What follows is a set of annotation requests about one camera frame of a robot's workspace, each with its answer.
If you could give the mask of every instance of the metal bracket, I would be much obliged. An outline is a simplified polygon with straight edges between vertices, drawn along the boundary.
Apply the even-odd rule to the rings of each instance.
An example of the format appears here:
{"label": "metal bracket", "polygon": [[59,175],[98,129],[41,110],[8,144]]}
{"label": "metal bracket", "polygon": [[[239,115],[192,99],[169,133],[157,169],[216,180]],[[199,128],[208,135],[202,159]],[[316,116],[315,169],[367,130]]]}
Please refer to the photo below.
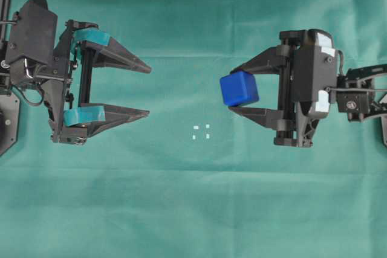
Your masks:
{"label": "metal bracket", "polygon": [[[387,105],[387,94],[384,95],[384,97],[382,99],[380,99],[379,104]],[[380,122],[382,124],[383,144],[387,147],[387,115],[381,116]]]}
{"label": "metal bracket", "polygon": [[18,139],[20,100],[14,94],[0,95],[0,155]]}

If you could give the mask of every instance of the black cable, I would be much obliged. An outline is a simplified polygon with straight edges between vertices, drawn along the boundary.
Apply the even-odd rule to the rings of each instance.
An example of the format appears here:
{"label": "black cable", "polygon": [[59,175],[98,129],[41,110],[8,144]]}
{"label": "black cable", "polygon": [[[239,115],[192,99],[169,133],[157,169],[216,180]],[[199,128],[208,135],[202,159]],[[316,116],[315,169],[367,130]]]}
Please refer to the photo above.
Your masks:
{"label": "black cable", "polygon": [[326,87],[326,92],[387,92],[387,89],[367,89],[367,88],[331,88]]}
{"label": "black cable", "polygon": [[4,24],[17,24],[16,21],[0,21],[0,25],[4,25]]}
{"label": "black cable", "polygon": [[20,88],[18,88],[16,86],[13,86],[12,88],[15,88],[20,93],[20,95],[23,97],[24,101],[30,106],[37,107],[43,103],[43,99],[44,99],[43,90],[39,85],[36,85],[36,90],[39,93],[39,95],[41,96],[41,100],[38,103],[33,103],[33,102],[29,101],[29,99],[27,99],[27,97],[24,95],[23,91]]}
{"label": "black cable", "polygon": [[340,67],[339,67],[339,72],[340,72],[340,75],[341,76],[344,76],[344,53],[341,51],[341,50],[338,50],[337,51],[339,53],[339,56],[340,56]]}

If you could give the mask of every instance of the wire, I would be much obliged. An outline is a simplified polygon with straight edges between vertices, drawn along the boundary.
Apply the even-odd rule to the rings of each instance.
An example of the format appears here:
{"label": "wire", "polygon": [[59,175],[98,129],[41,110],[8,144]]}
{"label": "wire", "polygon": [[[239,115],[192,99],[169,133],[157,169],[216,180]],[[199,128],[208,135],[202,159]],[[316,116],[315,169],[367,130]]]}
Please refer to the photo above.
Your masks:
{"label": "wire", "polygon": [[367,89],[367,88],[332,88],[326,87],[326,92],[387,92],[387,89]]}
{"label": "wire", "polygon": [[41,100],[37,103],[33,103],[33,102],[29,101],[29,99],[27,99],[27,97],[24,95],[23,91],[20,88],[18,88],[16,86],[13,86],[12,88],[15,88],[20,93],[20,95],[23,97],[24,101],[30,106],[37,107],[43,103],[43,99],[44,99],[43,90],[39,85],[36,85],[36,90],[39,93],[39,95],[41,96]]}
{"label": "wire", "polygon": [[0,21],[0,25],[4,25],[4,24],[17,24],[16,21]]}
{"label": "wire", "polygon": [[340,56],[340,67],[339,67],[339,72],[340,72],[340,75],[341,76],[344,76],[344,53],[341,51],[341,50],[338,50],[337,51],[339,53],[339,56]]}

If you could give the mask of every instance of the screw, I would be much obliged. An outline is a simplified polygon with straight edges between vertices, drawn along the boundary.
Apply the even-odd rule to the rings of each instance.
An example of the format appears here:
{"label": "screw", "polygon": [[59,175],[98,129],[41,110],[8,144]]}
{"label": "screw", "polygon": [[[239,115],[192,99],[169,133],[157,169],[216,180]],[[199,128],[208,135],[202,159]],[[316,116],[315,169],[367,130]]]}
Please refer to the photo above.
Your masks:
{"label": "screw", "polygon": [[2,60],[1,63],[0,63],[0,66],[3,68],[3,69],[9,69],[10,68],[10,65],[5,63],[5,60]]}
{"label": "screw", "polygon": [[357,105],[355,102],[353,101],[349,101],[347,104],[346,104],[346,107],[349,109],[349,110],[355,110],[357,108]]}

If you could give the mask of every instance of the blue block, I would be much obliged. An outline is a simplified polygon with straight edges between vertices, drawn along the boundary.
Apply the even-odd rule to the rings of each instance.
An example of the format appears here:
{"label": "blue block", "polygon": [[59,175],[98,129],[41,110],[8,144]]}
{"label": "blue block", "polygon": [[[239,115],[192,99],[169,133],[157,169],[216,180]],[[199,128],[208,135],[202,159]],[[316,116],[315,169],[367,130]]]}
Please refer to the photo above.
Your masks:
{"label": "blue block", "polygon": [[244,71],[220,79],[223,103],[238,106],[259,101],[258,89],[253,75]]}

